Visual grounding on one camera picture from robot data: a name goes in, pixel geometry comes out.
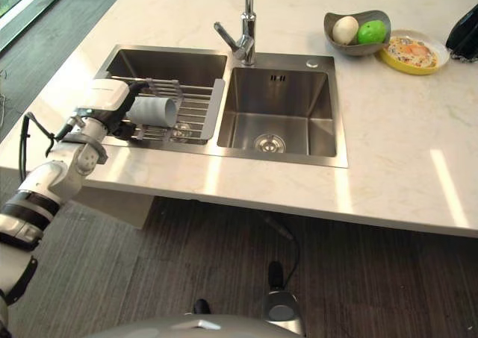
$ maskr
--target drain strainer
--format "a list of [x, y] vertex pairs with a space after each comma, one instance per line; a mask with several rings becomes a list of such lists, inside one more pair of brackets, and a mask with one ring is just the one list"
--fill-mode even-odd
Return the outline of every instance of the drain strainer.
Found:
[[188, 129], [191, 129], [189, 124], [177, 123], [173, 128], [173, 134], [170, 141], [176, 143], [187, 143], [188, 139], [193, 135], [193, 132]]
[[283, 153], [285, 143], [279, 135], [262, 134], [255, 138], [254, 148], [264, 153]]

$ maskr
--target gray carpet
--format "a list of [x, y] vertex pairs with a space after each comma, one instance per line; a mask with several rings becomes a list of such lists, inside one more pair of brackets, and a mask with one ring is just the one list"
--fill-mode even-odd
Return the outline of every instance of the gray carpet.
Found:
[[[0, 58], [1, 138], [113, 2], [60, 0]], [[45, 62], [45, 51], [56, 58]], [[17, 180], [0, 172], [0, 204]], [[478, 241], [279, 218], [301, 242], [290, 289], [309, 337], [478, 337]], [[215, 313], [259, 317], [267, 264], [289, 270], [294, 251], [256, 210], [157, 198], [142, 231], [68, 204], [35, 255], [40, 268], [10, 311], [17, 338], [81, 337], [182, 314], [197, 298]]]

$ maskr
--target food on plate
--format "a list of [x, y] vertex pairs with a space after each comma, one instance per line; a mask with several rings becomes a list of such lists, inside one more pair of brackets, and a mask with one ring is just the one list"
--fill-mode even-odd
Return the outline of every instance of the food on plate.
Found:
[[436, 53], [425, 43], [409, 37], [392, 37], [387, 52], [400, 62], [416, 67], [435, 67], [438, 62]]

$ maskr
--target sink drain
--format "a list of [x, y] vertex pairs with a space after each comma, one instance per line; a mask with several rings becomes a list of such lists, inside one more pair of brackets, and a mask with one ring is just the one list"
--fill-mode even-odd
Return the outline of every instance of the sink drain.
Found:
[[285, 143], [278, 135], [262, 134], [255, 138], [254, 148], [263, 153], [283, 153], [285, 151]]

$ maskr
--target white object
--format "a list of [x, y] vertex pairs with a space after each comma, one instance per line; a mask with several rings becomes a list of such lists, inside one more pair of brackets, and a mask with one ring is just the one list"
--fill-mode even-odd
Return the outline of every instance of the white object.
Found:
[[135, 124], [172, 127], [178, 110], [171, 98], [138, 96], [126, 116]]
[[116, 79], [95, 79], [90, 88], [85, 91], [81, 104], [78, 107], [116, 110], [125, 101], [129, 93], [128, 85]]
[[340, 45], [348, 45], [355, 38], [359, 30], [359, 23], [352, 16], [339, 19], [332, 29], [333, 40]]

